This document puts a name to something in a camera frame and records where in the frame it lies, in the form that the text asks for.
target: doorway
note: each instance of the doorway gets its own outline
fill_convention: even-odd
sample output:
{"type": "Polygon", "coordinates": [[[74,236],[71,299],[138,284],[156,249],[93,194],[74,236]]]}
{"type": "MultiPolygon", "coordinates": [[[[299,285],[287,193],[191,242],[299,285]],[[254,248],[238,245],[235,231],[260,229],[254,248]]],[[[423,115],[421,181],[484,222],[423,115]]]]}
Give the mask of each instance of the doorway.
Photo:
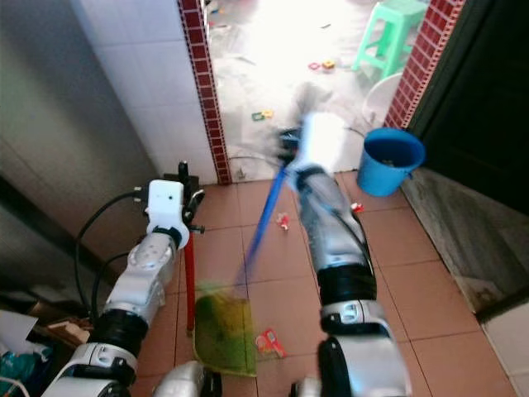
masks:
{"type": "MultiPolygon", "coordinates": [[[[297,125],[301,109],[307,107],[333,112],[346,121],[350,134],[336,171],[357,168],[363,136],[382,126],[402,71],[396,70],[383,85],[382,70],[370,62],[351,69],[376,3],[213,0],[207,5],[209,50],[234,181],[273,176],[267,156],[274,132],[297,125]],[[327,69],[326,62],[332,67],[327,69]],[[368,98],[377,103],[376,112],[366,107],[368,98]],[[261,120],[262,112],[269,117],[261,120]]],[[[426,12],[424,2],[407,3],[420,4],[426,12]]],[[[378,19],[371,40],[377,41],[388,25],[378,19]]],[[[417,28],[418,24],[407,34],[409,48],[417,28]]],[[[376,50],[367,52],[374,56],[376,50]]]]}

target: blue broom handle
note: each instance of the blue broom handle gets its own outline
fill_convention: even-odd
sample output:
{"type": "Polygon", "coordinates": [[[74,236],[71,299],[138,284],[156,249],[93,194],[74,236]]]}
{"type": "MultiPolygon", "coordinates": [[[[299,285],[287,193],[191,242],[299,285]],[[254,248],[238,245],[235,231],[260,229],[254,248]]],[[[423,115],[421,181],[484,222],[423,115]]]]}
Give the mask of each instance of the blue broom handle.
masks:
{"type": "Polygon", "coordinates": [[[274,179],[274,182],[272,183],[268,197],[266,198],[266,204],[264,205],[263,213],[261,214],[261,218],[257,224],[257,229],[255,230],[254,238],[251,241],[250,249],[248,250],[248,254],[245,258],[245,267],[243,270],[246,269],[247,276],[251,274],[252,267],[255,262],[255,256],[257,255],[261,240],[265,235],[270,218],[274,213],[275,204],[278,202],[279,194],[281,193],[281,188],[286,175],[287,172],[285,167],[281,167],[274,179]]]}

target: gray wall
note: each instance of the gray wall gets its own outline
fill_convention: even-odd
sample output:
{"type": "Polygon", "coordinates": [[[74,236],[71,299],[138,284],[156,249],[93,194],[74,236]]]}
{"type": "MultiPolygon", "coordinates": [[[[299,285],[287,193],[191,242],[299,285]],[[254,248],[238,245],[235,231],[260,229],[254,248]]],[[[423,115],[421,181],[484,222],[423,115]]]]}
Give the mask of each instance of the gray wall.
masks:
{"type": "MultiPolygon", "coordinates": [[[[155,169],[69,2],[0,5],[0,175],[76,235],[100,205],[145,184],[155,169]]],[[[0,222],[9,224],[5,213],[0,222]]],[[[86,245],[105,258],[133,246],[145,226],[137,206],[121,203],[101,218],[86,245]]],[[[9,230],[0,229],[0,277],[34,284],[44,274],[47,285],[70,295],[64,288],[69,277],[73,285],[71,260],[50,261],[23,228],[5,238],[9,230]]]]}

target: blue bucket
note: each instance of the blue bucket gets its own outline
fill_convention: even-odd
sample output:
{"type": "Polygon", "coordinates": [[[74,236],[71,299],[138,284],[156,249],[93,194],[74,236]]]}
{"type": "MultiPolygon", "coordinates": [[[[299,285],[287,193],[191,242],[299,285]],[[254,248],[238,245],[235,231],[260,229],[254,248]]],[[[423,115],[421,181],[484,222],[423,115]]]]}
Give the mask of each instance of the blue bucket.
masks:
{"type": "Polygon", "coordinates": [[[389,196],[425,160],[426,150],[412,134],[377,128],[364,141],[357,183],[373,196],[389,196]]]}

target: terracotta floor tile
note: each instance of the terracotta floor tile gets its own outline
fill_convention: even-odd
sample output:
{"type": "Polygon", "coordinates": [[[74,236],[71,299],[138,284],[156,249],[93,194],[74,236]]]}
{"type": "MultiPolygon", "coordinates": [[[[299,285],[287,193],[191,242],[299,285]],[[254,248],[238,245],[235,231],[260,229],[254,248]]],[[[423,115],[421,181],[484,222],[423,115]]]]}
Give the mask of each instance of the terracotta floor tile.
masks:
{"type": "Polygon", "coordinates": [[[388,197],[375,197],[367,194],[358,187],[356,183],[357,174],[357,171],[342,172],[339,173],[338,178],[341,178],[343,185],[346,187],[350,200],[364,205],[364,211],[409,207],[406,197],[400,189],[388,197]]]}
{"type": "MultiPolygon", "coordinates": [[[[242,228],[245,252],[249,250],[254,233],[255,226],[242,228]]],[[[251,269],[246,269],[249,283],[311,274],[307,248],[298,221],[291,221],[287,231],[271,223],[261,242],[255,263],[251,269]]]]}
{"type": "Polygon", "coordinates": [[[384,308],[386,318],[388,319],[389,326],[391,327],[395,339],[397,342],[405,342],[407,341],[406,330],[404,329],[403,322],[398,315],[397,308],[395,307],[393,298],[389,293],[384,277],[382,276],[382,273],[380,273],[380,270],[375,269],[374,273],[377,277],[377,300],[384,308]]]}
{"type": "Polygon", "coordinates": [[[165,306],[158,310],[141,344],[138,376],[160,375],[173,368],[178,304],[178,294],[165,297],[165,306]]]}
{"type": "Polygon", "coordinates": [[[274,329],[289,355],[317,351],[325,334],[320,329],[320,301],[311,276],[250,284],[248,292],[255,333],[274,329]]]}
{"type": "Polygon", "coordinates": [[[373,267],[375,269],[379,268],[380,265],[379,265],[379,261],[377,261],[377,257],[375,256],[374,254],[374,251],[373,251],[373,247],[371,246],[371,244],[369,244],[369,242],[367,243],[368,247],[369,247],[369,253],[371,255],[371,263],[373,264],[373,267]]]}
{"type": "MultiPolygon", "coordinates": [[[[194,238],[195,284],[216,286],[246,282],[242,270],[242,235],[240,227],[210,230],[194,238]]],[[[185,260],[180,270],[180,292],[186,291],[185,260]]]]}
{"type": "Polygon", "coordinates": [[[336,172],[334,174],[334,179],[336,180],[336,182],[338,183],[338,186],[340,186],[340,190],[341,192],[347,197],[347,199],[350,201],[350,195],[349,195],[349,192],[347,191],[347,186],[346,186],[346,183],[344,182],[344,179],[343,179],[343,176],[342,176],[342,172],[336,172]]]}
{"type": "Polygon", "coordinates": [[[359,216],[381,267],[439,258],[410,208],[364,212],[359,216]]]}
{"type": "Polygon", "coordinates": [[[412,344],[410,342],[399,343],[398,347],[406,362],[408,373],[412,380],[412,396],[413,397],[431,397],[430,390],[424,374],[419,366],[419,361],[415,357],[412,344]]]}
{"type": "Polygon", "coordinates": [[[183,255],[183,250],[180,250],[176,253],[176,259],[174,260],[174,271],[173,278],[165,288],[166,294],[177,294],[179,292],[179,283],[180,283],[180,264],[183,262],[181,260],[183,255]]]}
{"type": "Polygon", "coordinates": [[[206,230],[241,225],[241,212],[237,186],[204,186],[206,197],[198,207],[193,223],[203,225],[206,230]]]}
{"type": "Polygon", "coordinates": [[[129,389],[131,397],[151,397],[161,379],[162,375],[139,377],[129,389]]]}
{"type": "Polygon", "coordinates": [[[226,397],[257,397],[257,380],[244,376],[222,376],[222,395],[226,397]]]}
{"type": "Polygon", "coordinates": [[[442,262],[395,266],[382,272],[410,339],[479,330],[442,262]]]}
{"type": "Polygon", "coordinates": [[[179,294],[179,321],[176,332],[176,348],[174,349],[174,366],[180,366],[190,360],[195,360],[193,353],[193,338],[186,332],[187,327],[186,294],[179,294]]]}
{"type": "MultiPolygon", "coordinates": [[[[266,198],[270,190],[270,180],[238,184],[239,205],[241,206],[241,225],[256,225],[259,221],[266,198]]],[[[273,220],[278,213],[287,213],[290,219],[298,219],[293,194],[286,185],[283,187],[275,206],[273,220]]]]}
{"type": "Polygon", "coordinates": [[[434,397],[514,397],[481,331],[412,342],[434,397]]]}
{"type": "Polygon", "coordinates": [[[315,354],[258,362],[259,397],[286,397],[290,392],[290,385],[306,376],[319,378],[315,354]]]}

